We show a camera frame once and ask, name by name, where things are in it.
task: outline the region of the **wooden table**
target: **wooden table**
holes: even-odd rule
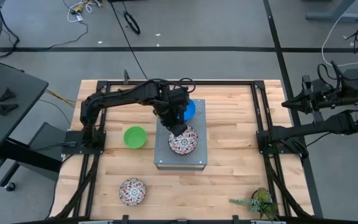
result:
[[[81,102],[95,92],[96,83],[97,80],[81,82],[72,130],[82,128]],[[288,110],[281,106],[285,97],[280,80],[266,80],[265,86],[273,124],[291,126]],[[113,86],[111,91],[130,87]],[[258,94],[259,105],[262,105],[259,91]],[[263,158],[257,149],[257,120],[250,86],[198,85],[190,98],[206,100],[208,165],[205,170],[157,170],[154,164],[157,118],[152,107],[125,105],[109,108],[105,127],[107,140],[99,160],[91,219],[120,220],[123,215],[129,215],[131,220],[230,220],[232,215],[239,215],[240,219],[259,218],[258,213],[248,211],[247,207],[229,203],[230,198],[248,199],[257,188],[268,188]],[[147,131],[147,142],[140,149],[125,147],[122,140],[125,130],[133,125]],[[294,154],[281,154],[280,158],[287,188],[303,209],[312,214],[299,158]],[[52,216],[61,211],[75,192],[82,160],[82,155],[75,155],[64,163]],[[118,196],[119,186],[131,177],[139,178],[147,186],[145,200],[136,207],[125,206]],[[276,193],[280,214],[284,214],[277,188]],[[84,214],[87,195],[85,191],[80,215]]]

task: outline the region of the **desk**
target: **desk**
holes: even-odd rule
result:
[[[77,98],[72,130],[80,130],[80,105],[95,92],[97,80],[83,80]],[[291,126],[280,80],[265,81],[272,121]],[[126,89],[131,86],[113,86]],[[262,105],[260,92],[259,104]],[[198,85],[190,98],[205,99],[208,138],[208,165],[204,171],[158,170],[154,165],[157,118],[151,106],[125,105],[107,110],[105,152],[99,160],[91,219],[120,220],[230,220],[259,218],[247,207],[230,204],[230,198],[248,199],[258,187],[268,188],[264,160],[257,149],[257,120],[250,85]],[[262,118],[265,128],[266,119]],[[123,143],[126,129],[143,127],[148,139],[140,149],[128,149]],[[299,158],[281,154],[287,188],[297,202],[312,214],[305,175]],[[52,216],[56,215],[75,192],[80,175],[82,155],[66,161],[60,170]],[[136,207],[121,203],[119,186],[136,177],[147,186],[145,200]],[[280,192],[276,188],[280,214],[283,214]],[[83,194],[80,215],[84,214],[87,193]]]
[[[342,0],[333,12],[308,12],[306,18],[336,22],[339,17],[342,16],[341,22],[358,22],[358,13],[346,12],[355,1],[356,0]]]
[[[16,94],[15,98],[6,99],[0,104],[19,105],[19,107],[10,111],[6,116],[0,115],[0,167],[6,159],[16,161],[0,181],[0,187],[5,186],[9,182],[9,179],[14,175],[19,165],[26,166],[53,179],[56,176],[55,173],[60,168],[62,160],[60,157],[61,149],[56,148],[56,150],[43,151],[41,153],[34,152],[31,149],[55,144],[64,139],[65,132],[51,127],[49,124],[44,124],[30,144],[24,144],[9,138],[9,135],[42,96],[48,83],[15,68],[0,64],[0,86],[4,88],[9,87]]]

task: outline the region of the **decorative ceramic bowl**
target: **decorative ceramic bowl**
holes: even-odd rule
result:
[[[194,128],[187,126],[187,130],[179,136],[169,135],[169,147],[177,154],[185,155],[196,149],[198,134]]]
[[[140,204],[146,196],[145,184],[137,179],[130,178],[124,181],[119,188],[119,198],[124,205],[135,206]]]

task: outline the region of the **gray metal platform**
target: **gray metal platform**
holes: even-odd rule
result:
[[[168,145],[168,131],[161,123],[157,123],[154,163],[161,170],[204,170],[208,164],[206,143],[205,100],[193,99],[196,103],[196,114],[186,122],[198,134],[196,149],[186,155],[173,152]]]

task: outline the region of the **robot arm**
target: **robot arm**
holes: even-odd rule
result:
[[[271,141],[323,132],[334,134],[354,134],[358,132],[358,120],[354,121],[351,116],[351,113],[358,113],[358,110],[345,110],[332,115],[327,120],[323,119],[319,111],[322,108],[333,109],[336,106],[358,105],[358,69],[347,70],[342,73],[335,62],[331,63],[336,72],[336,87],[325,82],[321,76],[320,79],[313,81],[310,81],[309,76],[304,76],[301,93],[282,103],[284,107],[306,114],[312,113],[313,123],[292,128],[274,126],[270,132]]]
[[[179,86],[170,89],[170,85]],[[188,87],[162,79],[151,79],[128,90],[94,93],[81,104],[81,123],[85,142],[95,142],[97,130],[94,125],[103,108],[138,103],[153,106],[153,113],[174,135],[186,131],[184,112],[189,104]]]

